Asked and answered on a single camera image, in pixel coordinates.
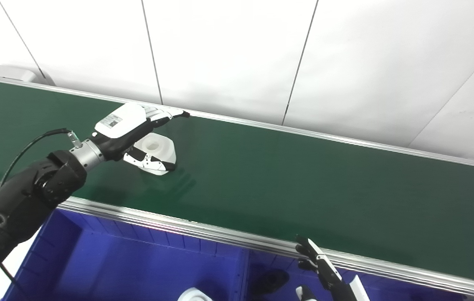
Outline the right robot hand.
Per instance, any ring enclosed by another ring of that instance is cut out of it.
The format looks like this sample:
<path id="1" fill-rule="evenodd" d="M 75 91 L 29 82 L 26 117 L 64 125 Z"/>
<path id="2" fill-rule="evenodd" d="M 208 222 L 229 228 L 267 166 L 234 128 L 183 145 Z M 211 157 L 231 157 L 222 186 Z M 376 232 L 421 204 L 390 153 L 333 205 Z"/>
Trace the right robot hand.
<path id="1" fill-rule="evenodd" d="M 334 301 L 369 301 L 359 276 L 346 283 L 329 257 L 315 242 L 302 235 L 296 235 L 295 250 L 305 258 L 298 259 L 298 267 L 314 272 L 323 289 L 329 291 Z"/>

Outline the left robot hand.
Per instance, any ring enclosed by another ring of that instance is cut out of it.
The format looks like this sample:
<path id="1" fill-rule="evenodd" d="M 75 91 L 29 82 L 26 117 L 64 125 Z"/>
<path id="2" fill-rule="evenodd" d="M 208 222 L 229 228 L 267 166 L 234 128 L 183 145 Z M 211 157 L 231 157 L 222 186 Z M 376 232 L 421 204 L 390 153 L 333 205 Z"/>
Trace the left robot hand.
<path id="1" fill-rule="evenodd" d="M 126 103 L 95 125 L 90 143 L 101 161 L 124 161 L 163 175 L 176 169 L 175 147 L 171 139 L 152 132 L 174 118 L 189 116 L 178 108 L 162 110 Z"/>

